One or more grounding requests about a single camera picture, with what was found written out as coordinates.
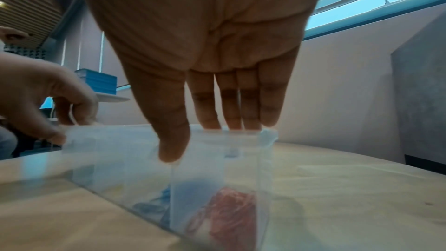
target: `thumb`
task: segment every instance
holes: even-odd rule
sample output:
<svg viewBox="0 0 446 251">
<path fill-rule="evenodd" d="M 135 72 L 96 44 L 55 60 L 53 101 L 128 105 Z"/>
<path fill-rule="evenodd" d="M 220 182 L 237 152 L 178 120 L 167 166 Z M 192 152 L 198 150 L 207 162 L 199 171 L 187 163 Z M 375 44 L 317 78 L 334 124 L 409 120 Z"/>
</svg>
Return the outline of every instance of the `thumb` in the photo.
<svg viewBox="0 0 446 251">
<path fill-rule="evenodd" d="M 62 145 L 65 135 L 40 112 L 36 105 L 24 103 L 7 116 L 8 121 L 29 136 Z"/>
<path fill-rule="evenodd" d="M 158 134 L 159 158 L 164 162 L 180 159 L 190 138 L 185 72 L 150 65 L 123 64 L 123 68 L 141 111 Z"/>
</svg>

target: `shelf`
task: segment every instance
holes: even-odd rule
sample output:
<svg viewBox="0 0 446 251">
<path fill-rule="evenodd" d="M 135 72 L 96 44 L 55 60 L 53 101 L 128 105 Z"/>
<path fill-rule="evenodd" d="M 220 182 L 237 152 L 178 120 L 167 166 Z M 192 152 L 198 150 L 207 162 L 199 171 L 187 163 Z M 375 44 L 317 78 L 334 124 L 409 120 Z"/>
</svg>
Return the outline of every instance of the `shelf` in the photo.
<svg viewBox="0 0 446 251">
<path fill-rule="evenodd" d="M 96 92 L 96 96 L 98 97 L 99 102 L 118 103 L 130 100 L 130 98 L 127 97 L 122 97 L 107 93 L 99 93 L 99 92 Z"/>
</svg>

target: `clothing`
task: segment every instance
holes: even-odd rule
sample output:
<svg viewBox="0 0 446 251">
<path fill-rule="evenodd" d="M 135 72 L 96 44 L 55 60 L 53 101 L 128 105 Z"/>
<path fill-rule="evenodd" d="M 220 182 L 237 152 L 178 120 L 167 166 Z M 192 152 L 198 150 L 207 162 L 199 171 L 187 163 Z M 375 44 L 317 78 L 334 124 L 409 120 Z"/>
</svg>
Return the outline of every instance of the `clothing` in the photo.
<svg viewBox="0 0 446 251">
<path fill-rule="evenodd" d="M 6 128 L 0 126 L 0 160 L 9 159 L 16 146 L 17 137 Z"/>
</svg>

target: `black baseboard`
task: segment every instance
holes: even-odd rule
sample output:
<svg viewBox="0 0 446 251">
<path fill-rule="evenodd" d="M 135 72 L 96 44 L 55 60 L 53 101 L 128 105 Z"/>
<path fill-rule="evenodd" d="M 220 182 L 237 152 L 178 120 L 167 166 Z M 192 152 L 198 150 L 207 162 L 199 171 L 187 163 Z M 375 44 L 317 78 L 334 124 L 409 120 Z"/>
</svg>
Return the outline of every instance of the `black baseboard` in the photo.
<svg viewBox="0 0 446 251">
<path fill-rule="evenodd" d="M 421 159 L 410 155 L 404 155 L 404 159 L 406 160 L 406 165 L 446 175 L 445 164 Z"/>
</svg>

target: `round table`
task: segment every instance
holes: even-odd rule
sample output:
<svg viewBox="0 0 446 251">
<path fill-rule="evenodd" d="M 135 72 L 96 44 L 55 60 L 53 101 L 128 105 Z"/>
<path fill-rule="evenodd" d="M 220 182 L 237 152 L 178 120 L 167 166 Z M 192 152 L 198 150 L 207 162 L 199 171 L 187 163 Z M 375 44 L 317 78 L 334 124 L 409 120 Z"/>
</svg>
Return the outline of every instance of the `round table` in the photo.
<svg viewBox="0 0 446 251">
<path fill-rule="evenodd" d="M 446 176 L 362 155 L 274 147 L 266 251 L 443 251 Z M 65 180 L 51 152 L 0 162 L 5 251 L 198 248 Z"/>
</svg>

